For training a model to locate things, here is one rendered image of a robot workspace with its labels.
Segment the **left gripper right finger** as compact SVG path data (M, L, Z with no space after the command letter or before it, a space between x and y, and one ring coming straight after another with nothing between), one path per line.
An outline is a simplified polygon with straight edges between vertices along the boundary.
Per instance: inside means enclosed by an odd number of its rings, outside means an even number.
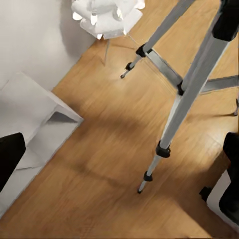
M239 134L228 132L225 136L223 151L239 172Z

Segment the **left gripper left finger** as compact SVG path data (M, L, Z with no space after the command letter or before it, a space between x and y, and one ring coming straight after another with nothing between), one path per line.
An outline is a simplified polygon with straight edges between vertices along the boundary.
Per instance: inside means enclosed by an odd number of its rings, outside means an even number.
M21 132L0 138L0 192L26 152Z

